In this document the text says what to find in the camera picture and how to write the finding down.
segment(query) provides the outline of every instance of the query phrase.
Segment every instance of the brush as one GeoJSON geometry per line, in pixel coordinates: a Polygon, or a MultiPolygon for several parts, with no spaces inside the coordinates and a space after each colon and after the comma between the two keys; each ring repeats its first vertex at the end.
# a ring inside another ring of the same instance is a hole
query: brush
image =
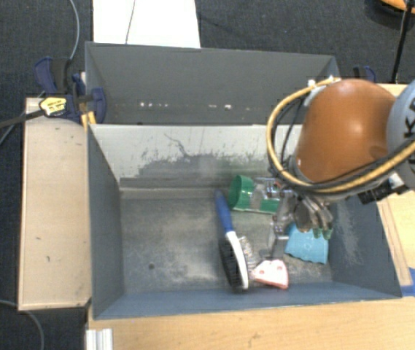
{"type": "Polygon", "coordinates": [[[216,190],[214,197],[215,208],[222,225],[219,250],[223,269],[233,291],[243,292],[249,287],[247,262],[241,243],[233,229],[230,209],[225,196],[220,190],[216,190]]]}

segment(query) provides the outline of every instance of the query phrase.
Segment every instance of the green cup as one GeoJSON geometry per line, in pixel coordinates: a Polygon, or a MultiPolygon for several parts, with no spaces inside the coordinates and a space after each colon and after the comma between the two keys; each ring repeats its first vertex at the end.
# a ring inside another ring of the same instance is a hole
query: green cup
{"type": "Polygon", "coordinates": [[[278,196],[270,196],[265,184],[247,176],[236,175],[230,184],[228,205],[233,210],[275,214],[279,202],[278,196]]]}

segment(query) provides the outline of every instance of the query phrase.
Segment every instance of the red and white object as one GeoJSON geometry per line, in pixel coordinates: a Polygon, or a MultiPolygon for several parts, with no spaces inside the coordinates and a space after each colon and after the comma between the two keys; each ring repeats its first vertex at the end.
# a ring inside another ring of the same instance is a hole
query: red and white object
{"type": "Polygon", "coordinates": [[[260,283],[288,288],[288,270],[283,260],[265,260],[253,270],[252,275],[260,283]]]}

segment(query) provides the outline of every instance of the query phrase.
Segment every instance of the dark gray carpet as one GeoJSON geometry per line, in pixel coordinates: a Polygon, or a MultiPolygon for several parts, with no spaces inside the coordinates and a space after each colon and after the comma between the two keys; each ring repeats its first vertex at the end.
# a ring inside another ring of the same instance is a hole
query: dark gray carpet
{"type": "MultiPolygon", "coordinates": [[[[81,43],[71,70],[84,69],[83,42],[91,39],[91,0],[75,0],[81,43]]],[[[373,0],[196,0],[203,47],[334,55],[343,75],[369,65],[387,82],[401,16],[373,0]]],[[[24,98],[39,93],[33,64],[69,55],[74,18],[67,0],[0,0],[0,121],[17,116],[24,98]]],[[[415,78],[415,21],[400,64],[400,81],[415,78]]],[[[21,130],[0,149],[0,298],[16,299],[20,222],[21,130]]],[[[80,349],[84,311],[39,313],[46,349],[80,349]]],[[[37,349],[33,323],[0,307],[0,349],[37,349]]]]}

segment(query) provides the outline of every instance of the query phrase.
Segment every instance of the blue sponge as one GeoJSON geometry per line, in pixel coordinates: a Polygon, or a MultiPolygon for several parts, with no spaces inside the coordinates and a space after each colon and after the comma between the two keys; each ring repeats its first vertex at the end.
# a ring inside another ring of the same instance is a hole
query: blue sponge
{"type": "Polygon", "coordinates": [[[306,233],[300,232],[295,224],[289,227],[288,234],[285,253],[307,262],[327,263],[329,241],[325,240],[322,235],[315,238],[312,230],[306,233]]]}

